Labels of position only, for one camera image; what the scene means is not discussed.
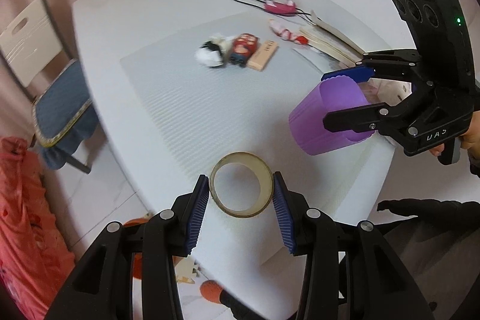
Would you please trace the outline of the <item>right hand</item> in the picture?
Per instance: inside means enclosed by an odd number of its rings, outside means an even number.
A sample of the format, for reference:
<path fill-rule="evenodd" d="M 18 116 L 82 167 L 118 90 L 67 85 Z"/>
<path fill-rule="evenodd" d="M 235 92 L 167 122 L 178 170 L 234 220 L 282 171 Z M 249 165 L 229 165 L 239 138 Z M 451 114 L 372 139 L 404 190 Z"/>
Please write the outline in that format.
<path fill-rule="evenodd" d="M 475 111 L 471 119 L 470 127 L 460 138 L 460 146 L 473 158 L 480 157 L 480 112 Z"/>

